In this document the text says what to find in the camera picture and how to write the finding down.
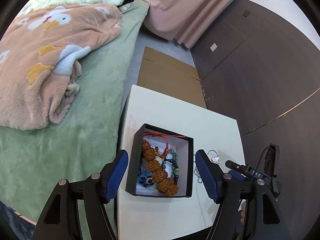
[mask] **mint green quilt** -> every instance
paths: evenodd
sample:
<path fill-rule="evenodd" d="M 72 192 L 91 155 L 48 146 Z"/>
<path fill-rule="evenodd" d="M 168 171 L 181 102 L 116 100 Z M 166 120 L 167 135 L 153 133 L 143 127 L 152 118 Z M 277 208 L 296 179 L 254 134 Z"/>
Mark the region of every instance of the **mint green quilt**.
<path fill-rule="evenodd" d="M 0 127 L 0 200 L 7 206 L 36 222 L 60 179 L 86 179 L 114 159 L 124 82 L 148 8 L 135 0 L 121 34 L 80 60 L 80 90 L 62 123 L 29 131 Z M 112 220 L 113 206 L 107 207 Z M 83 233 L 86 239 L 86 228 Z"/>

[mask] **open jewelry box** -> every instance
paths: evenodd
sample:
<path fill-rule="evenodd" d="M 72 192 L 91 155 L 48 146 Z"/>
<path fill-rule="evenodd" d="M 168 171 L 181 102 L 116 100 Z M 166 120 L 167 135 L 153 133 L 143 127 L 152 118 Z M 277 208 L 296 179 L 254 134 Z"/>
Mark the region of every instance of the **open jewelry box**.
<path fill-rule="evenodd" d="M 167 175 L 159 179 L 156 173 Z M 193 138 L 144 124 L 134 135 L 125 190 L 144 197 L 191 197 L 192 181 Z M 175 185 L 168 185 L 174 195 L 163 189 L 165 184 Z"/>

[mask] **curtain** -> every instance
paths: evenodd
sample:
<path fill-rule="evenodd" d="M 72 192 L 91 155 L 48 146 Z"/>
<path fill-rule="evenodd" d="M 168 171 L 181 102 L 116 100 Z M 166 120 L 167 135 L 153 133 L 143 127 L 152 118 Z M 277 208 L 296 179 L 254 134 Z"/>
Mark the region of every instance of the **curtain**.
<path fill-rule="evenodd" d="M 191 48 L 232 0 L 144 0 L 145 26 L 154 34 Z"/>

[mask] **white tabletop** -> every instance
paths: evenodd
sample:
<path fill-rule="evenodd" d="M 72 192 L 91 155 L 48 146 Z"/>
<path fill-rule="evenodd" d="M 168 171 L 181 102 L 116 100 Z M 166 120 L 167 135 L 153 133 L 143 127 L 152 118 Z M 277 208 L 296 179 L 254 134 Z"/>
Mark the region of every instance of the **white tabletop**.
<path fill-rule="evenodd" d="M 224 172 L 226 160 L 244 164 L 236 120 L 133 85 L 124 108 L 120 148 L 129 158 L 133 137 L 144 124 L 151 124 L 194 139 L 194 152 L 216 150 Z M 193 176 L 190 198 L 149 198 L 125 191 L 127 171 L 118 191 L 119 240 L 170 240 L 195 233 L 213 224 L 218 205 L 203 183 Z"/>

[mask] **red string bracelet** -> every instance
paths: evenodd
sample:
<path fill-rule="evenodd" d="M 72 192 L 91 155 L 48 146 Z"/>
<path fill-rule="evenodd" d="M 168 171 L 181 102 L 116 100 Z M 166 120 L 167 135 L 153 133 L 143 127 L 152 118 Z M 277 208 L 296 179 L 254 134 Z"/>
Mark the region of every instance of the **red string bracelet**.
<path fill-rule="evenodd" d="M 171 136 L 171 137 L 177 137 L 177 138 L 185 138 L 185 135 L 167 135 L 167 134 L 161 134 L 161 133 L 150 133 L 150 132 L 146 132 L 144 134 L 146 135 L 151 135 L 152 137 L 162 137 L 165 141 L 165 149 L 162 155 L 160 155 L 161 159 L 164 159 L 167 155 L 167 153 L 169 152 L 169 142 L 167 140 L 167 138 L 165 136 Z"/>

